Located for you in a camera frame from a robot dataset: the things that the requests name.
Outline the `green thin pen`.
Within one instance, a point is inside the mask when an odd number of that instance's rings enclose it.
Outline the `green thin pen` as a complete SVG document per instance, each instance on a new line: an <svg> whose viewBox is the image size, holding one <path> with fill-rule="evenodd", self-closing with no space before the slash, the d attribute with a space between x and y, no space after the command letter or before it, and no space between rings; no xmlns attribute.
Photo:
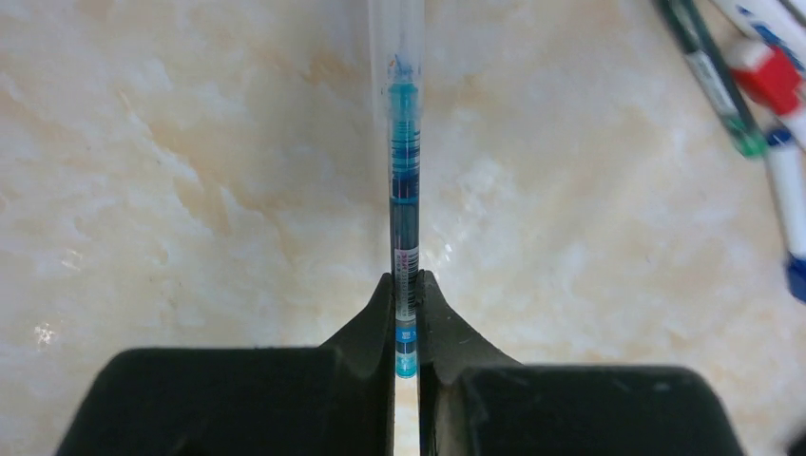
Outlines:
<svg viewBox="0 0 806 456"><path fill-rule="evenodd" d="M767 143L722 54L692 1L652 3L679 47L732 145L746 159L764 154Z"/></svg>

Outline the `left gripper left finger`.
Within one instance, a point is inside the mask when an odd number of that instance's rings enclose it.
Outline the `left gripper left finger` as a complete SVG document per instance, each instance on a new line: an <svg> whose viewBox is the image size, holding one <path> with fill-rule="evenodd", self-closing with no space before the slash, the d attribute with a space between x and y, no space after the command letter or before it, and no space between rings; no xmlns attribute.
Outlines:
<svg viewBox="0 0 806 456"><path fill-rule="evenodd" d="M60 455L389 455L393 281L315 347L138 348L97 374Z"/></svg>

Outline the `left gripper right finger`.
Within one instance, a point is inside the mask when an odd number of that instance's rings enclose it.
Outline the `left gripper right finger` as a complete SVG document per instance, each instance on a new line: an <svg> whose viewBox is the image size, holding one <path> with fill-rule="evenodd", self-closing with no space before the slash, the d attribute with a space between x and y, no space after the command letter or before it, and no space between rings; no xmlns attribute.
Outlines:
<svg viewBox="0 0 806 456"><path fill-rule="evenodd" d="M665 365L524 364L417 280L424 455L740 455L719 397Z"/></svg>

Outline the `blue thin pen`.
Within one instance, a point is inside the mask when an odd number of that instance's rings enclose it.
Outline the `blue thin pen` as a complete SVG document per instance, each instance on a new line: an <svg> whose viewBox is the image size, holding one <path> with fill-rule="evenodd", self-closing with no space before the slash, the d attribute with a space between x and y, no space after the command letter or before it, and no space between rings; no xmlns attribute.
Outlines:
<svg viewBox="0 0 806 456"><path fill-rule="evenodd" d="M415 284L419 273L425 3L370 1L375 124L388 155L395 373L417 374Z"/></svg>

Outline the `white marker blue tip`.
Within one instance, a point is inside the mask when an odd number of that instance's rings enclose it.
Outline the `white marker blue tip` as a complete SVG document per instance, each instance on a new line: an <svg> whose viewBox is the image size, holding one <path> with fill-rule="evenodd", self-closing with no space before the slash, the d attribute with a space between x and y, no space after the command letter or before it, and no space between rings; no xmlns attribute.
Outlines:
<svg viewBox="0 0 806 456"><path fill-rule="evenodd" d="M769 130L766 141L768 149L764 162L785 241L787 287L791 296L805 302L805 173L802 152L786 128Z"/></svg>

